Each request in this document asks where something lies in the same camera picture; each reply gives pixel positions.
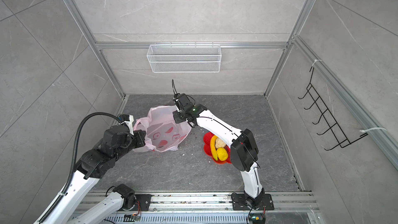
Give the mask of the pink printed plastic bag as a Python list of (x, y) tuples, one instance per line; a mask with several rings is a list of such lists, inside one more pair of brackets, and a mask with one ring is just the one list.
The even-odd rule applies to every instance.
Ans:
[(189, 135), (192, 128), (187, 122), (177, 124), (173, 117), (175, 111), (177, 111), (175, 105), (158, 106), (151, 108), (147, 117), (138, 119), (133, 130), (146, 132), (145, 146), (133, 151), (141, 153), (178, 150), (178, 145)]

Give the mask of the yellow fake banana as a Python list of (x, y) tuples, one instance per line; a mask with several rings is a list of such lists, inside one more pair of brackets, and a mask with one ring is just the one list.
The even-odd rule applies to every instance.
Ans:
[(217, 149), (216, 149), (216, 140), (217, 140), (217, 137), (215, 135), (210, 139), (210, 151), (211, 151), (211, 155), (212, 155), (213, 159), (215, 161), (218, 161), (218, 154), (217, 154)]

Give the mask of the beige fake fruit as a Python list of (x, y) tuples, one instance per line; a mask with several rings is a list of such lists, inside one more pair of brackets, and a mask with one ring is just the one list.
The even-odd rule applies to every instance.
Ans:
[(225, 148), (226, 147), (226, 143), (221, 140), (220, 138), (216, 138), (215, 140), (215, 148), (219, 149), (219, 148)]

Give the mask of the yellow fake lemon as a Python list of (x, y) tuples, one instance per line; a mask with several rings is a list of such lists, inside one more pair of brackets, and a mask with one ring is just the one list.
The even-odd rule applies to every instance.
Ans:
[(229, 157), (228, 152), (226, 149), (220, 147), (216, 150), (217, 153), (217, 159), (219, 161), (226, 161)]

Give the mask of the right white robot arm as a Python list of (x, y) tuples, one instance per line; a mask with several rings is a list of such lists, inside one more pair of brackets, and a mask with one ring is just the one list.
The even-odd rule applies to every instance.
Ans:
[(244, 182), (244, 199), (252, 209), (262, 206), (265, 191), (258, 174), (258, 146), (249, 129), (240, 130), (216, 117), (192, 97), (175, 93), (173, 101), (177, 110), (173, 112), (176, 123), (186, 122), (191, 127), (199, 126), (220, 138), (230, 149), (230, 161), (237, 168)]

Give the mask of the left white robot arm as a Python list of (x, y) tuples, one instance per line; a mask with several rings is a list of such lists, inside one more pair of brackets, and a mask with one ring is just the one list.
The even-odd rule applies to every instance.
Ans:
[[(79, 160), (72, 159), (67, 182), (36, 223), (66, 224), (86, 194), (118, 160), (133, 149), (145, 146), (145, 136), (145, 131), (133, 131), (125, 123), (106, 130), (93, 149), (85, 152)], [(132, 207), (135, 202), (133, 196), (134, 191), (131, 188), (117, 187), (116, 192), (112, 192), (101, 203), (81, 215), (78, 222), (98, 224), (124, 205)]]

